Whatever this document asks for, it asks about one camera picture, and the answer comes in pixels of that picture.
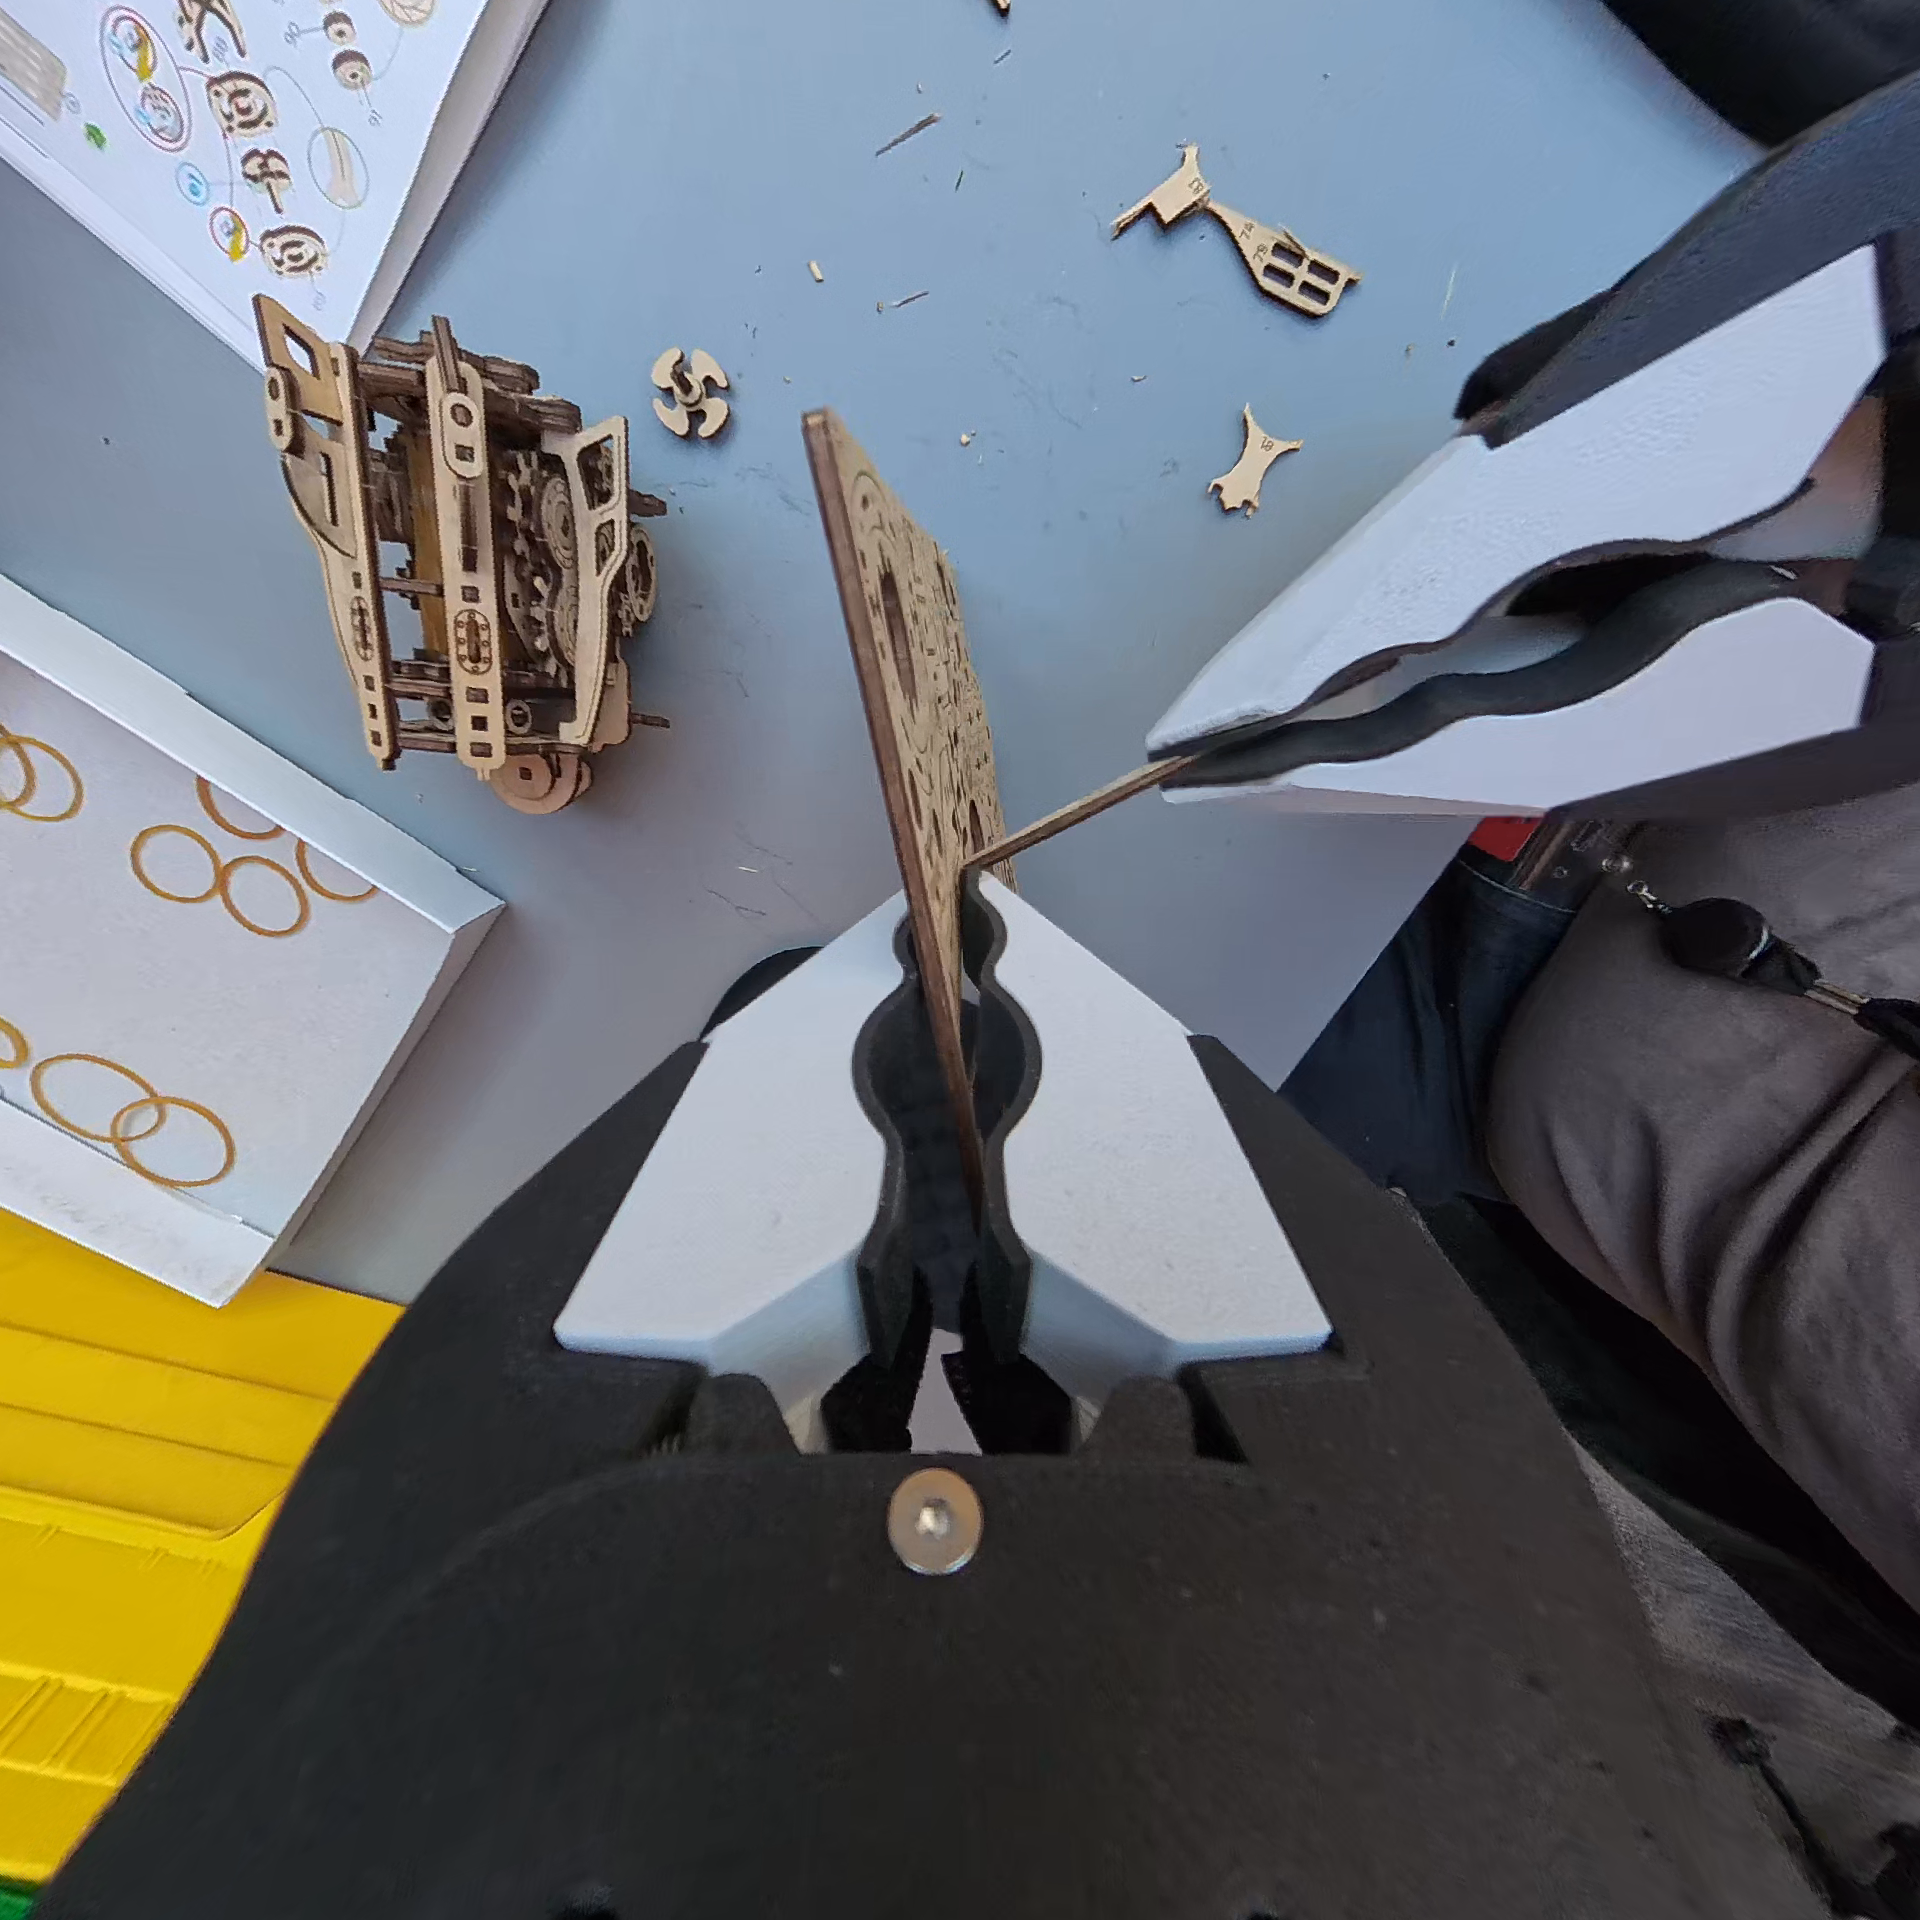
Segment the wooden parts sheet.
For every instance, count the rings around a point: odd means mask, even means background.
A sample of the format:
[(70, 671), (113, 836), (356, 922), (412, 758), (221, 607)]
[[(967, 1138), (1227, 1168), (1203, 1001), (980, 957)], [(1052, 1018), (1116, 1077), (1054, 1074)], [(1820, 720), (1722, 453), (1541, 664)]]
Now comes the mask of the wooden parts sheet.
[(827, 406), (800, 423), (829, 542), (887, 826), (904, 886), (932, 1054), (952, 1115), (974, 1223), (1003, 1200), (991, 1125), (963, 1037), (967, 985), (1004, 944), (1008, 862), (994, 733), (949, 556)]

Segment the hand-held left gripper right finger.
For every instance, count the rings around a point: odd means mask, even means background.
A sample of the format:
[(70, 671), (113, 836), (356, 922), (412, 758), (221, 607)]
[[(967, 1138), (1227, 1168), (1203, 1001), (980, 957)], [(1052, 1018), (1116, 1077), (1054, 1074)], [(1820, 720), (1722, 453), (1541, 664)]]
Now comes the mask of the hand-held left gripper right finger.
[(963, 929), (987, 1356), (1039, 1371), (1078, 1444), (1131, 1380), (1326, 1351), (1189, 1029), (994, 877), (967, 879)]

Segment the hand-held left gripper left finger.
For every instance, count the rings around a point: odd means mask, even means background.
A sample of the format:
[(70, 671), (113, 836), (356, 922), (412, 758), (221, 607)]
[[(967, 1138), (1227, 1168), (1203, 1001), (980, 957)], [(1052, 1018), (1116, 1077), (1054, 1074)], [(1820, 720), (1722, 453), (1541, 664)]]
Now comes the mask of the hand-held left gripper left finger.
[(900, 895), (708, 1032), (555, 1334), (751, 1376), (803, 1449), (903, 1453), (963, 1153)]

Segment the instruction booklet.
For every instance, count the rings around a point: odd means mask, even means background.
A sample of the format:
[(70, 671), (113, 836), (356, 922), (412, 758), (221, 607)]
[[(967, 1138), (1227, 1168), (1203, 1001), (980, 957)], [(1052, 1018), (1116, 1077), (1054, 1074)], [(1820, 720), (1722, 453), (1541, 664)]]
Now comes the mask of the instruction booklet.
[(544, 3), (6, 3), (5, 160), (263, 363), (373, 346)]

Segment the person's dark jeans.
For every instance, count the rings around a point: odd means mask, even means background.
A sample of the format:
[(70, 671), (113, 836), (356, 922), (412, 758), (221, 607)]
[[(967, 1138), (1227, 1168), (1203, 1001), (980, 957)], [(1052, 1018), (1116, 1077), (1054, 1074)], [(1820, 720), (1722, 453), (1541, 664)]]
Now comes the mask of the person's dark jeans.
[(1496, 1202), (1485, 1102), (1555, 920), (1455, 860), (1308, 1046), (1282, 1097), (1377, 1187), (1418, 1209)]

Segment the yellow plastic bin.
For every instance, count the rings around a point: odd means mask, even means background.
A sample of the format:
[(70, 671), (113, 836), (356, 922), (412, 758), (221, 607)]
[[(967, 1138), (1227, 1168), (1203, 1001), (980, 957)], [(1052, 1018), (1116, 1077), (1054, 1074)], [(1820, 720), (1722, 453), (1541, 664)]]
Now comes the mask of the yellow plastic bin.
[(5, 1214), (5, 1909), (160, 1739), (403, 1314), (271, 1271), (207, 1306)]

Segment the partly built wooden model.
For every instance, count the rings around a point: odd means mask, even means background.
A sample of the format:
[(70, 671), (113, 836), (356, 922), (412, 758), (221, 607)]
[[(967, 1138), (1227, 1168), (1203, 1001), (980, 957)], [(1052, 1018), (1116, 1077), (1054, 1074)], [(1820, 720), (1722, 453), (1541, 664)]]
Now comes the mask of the partly built wooden model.
[(444, 316), (368, 350), (253, 299), (269, 435), (319, 556), (374, 763), (455, 756), (524, 815), (583, 800), (635, 726), (626, 642), (652, 619), (630, 425), (587, 425)]

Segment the small horned wooden part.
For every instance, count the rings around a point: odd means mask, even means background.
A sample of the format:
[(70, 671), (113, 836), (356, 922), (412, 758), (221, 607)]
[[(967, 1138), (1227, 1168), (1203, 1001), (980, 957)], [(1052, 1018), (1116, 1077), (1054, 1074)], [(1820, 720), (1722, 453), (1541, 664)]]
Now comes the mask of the small horned wooden part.
[(1251, 405), (1243, 406), (1240, 425), (1239, 457), (1231, 469), (1209, 482), (1209, 495), (1229, 516), (1256, 516), (1274, 464), (1299, 455), (1305, 443), (1264, 428)]

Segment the round wooden propeller part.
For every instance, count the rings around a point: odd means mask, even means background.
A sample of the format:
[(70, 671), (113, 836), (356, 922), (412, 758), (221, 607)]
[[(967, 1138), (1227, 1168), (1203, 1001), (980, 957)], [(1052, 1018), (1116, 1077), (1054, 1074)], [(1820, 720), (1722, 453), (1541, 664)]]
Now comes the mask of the round wooden propeller part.
[(732, 416), (731, 376), (707, 348), (665, 348), (650, 369), (652, 410), (680, 440), (715, 440)]

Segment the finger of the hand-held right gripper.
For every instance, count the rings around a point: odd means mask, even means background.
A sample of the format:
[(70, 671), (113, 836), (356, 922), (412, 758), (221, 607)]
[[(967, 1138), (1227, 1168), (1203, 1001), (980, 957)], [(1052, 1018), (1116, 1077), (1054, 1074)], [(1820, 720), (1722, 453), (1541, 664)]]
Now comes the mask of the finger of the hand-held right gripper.
[(1506, 444), (1455, 436), (1199, 673), (1149, 752), (1192, 755), (1364, 661), (1448, 644), (1550, 565), (1693, 548), (1777, 513), (1886, 350), (1867, 244)]
[(1595, 622), (1500, 614), (1301, 719), (1192, 748), (1181, 805), (1546, 815), (1850, 733), (1881, 646), (1775, 566), (1694, 566)]

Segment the long key-shaped wooden part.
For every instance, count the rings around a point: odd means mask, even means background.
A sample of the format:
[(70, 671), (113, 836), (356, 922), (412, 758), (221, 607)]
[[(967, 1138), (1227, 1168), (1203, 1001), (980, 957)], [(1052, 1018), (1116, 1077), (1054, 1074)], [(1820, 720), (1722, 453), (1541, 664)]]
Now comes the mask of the long key-shaped wooden part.
[(1264, 299), (1303, 318), (1331, 316), (1346, 293), (1364, 283), (1359, 269), (1303, 242), (1292, 230), (1222, 203), (1203, 170), (1199, 144), (1191, 141), (1181, 144), (1181, 165), (1172, 175), (1113, 223), (1113, 239), (1146, 217), (1161, 229), (1174, 229), (1196, 214), (1222, 229)]

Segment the thin wooden stick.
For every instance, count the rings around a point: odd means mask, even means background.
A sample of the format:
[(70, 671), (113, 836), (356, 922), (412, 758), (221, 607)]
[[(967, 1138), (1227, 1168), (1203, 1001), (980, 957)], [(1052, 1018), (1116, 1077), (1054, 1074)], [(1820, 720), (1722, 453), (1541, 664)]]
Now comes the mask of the thin wooden stick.
[(1118, 805), (1164, 787), (1164, 782), (1186, 772), (1203, 758), (1204, 752), (1153, 761), (1116, 780), (1094, 789), (1090, 794), (1057, 809), (1027, 829), (1010, 832), (994, 845), (973, 852), (967, 860), (967, 871), (974, 873), (998, 869), (1007, 862), (1012, 862), (1020, 852), (1028, 852)]

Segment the black badge reel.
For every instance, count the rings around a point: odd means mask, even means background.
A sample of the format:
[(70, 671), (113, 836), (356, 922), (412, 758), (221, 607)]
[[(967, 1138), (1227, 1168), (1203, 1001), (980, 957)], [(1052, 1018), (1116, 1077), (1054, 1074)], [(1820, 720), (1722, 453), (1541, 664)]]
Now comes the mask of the black badge reel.
[(1841, 987), (1753, 904), (1727, 896), (1673, 904), (1642, 881), (1631, 883), (1626, 895), (1655, 916), (1661, 950), (1679, 969), (1836, 1012), (1878, 1045), (1918, 1062), (1915, 1001)]

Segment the black quilted wrist rest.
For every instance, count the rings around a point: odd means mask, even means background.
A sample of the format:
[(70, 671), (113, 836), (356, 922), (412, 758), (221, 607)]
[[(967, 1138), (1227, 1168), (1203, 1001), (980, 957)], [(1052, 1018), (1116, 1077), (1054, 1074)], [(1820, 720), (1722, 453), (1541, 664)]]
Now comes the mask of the black quilted wrist rest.
[(1607, 3), (1725, 125), (1778, 146), (1918, 71), (1917, 3)]

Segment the white cardboard box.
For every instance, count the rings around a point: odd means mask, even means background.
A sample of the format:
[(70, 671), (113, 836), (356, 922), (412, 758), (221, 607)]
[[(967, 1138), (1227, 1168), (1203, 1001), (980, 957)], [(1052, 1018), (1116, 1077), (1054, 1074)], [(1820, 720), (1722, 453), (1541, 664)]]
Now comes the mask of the white cardboard box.
[(227, 1304), (502, 904), (2, 585), (2, 1204)]

